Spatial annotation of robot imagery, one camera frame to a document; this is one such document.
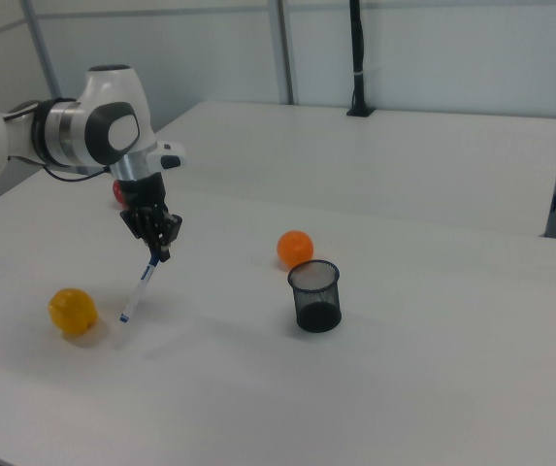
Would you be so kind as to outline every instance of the red ball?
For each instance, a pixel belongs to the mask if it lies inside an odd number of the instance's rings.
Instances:
[[[118,180],[114,181],[114,186],[112,186],[112,189],[114,190],[115,200],[118,201],[122,207],[126,207],[124,196],[122,195],[122,189],[120,189],[120,182]]]

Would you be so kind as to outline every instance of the orange ball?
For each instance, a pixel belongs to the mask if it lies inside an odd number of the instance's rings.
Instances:
[[[312,240],[303,231],[287,231],[279,238],[278,256],[290,268],[312,259],[313,254]]]

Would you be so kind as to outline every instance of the black pole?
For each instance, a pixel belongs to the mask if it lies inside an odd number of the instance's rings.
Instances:
[[[359,12],[359,0],[349,0],[351,11],[351,44],[353,46],[353,99],[351,110],[346,114],[350,117],[367,117],[374,109],[366,105],[364,98],[364,29]]]

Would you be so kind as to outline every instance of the mesh cup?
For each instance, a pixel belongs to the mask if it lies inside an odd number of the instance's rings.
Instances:
[[[293,288],[297,324],[302,329],[322,333],[340,323],[339,277],[338,267],[326,260],[309,260],[290,271],[288,284]]]

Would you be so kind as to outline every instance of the yellow ball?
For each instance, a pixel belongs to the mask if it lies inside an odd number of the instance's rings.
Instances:
[[[49,315],[55,326],[69,335],[81,335],[99,316],[92,298],[76,288],[55,293],[49,301]]]

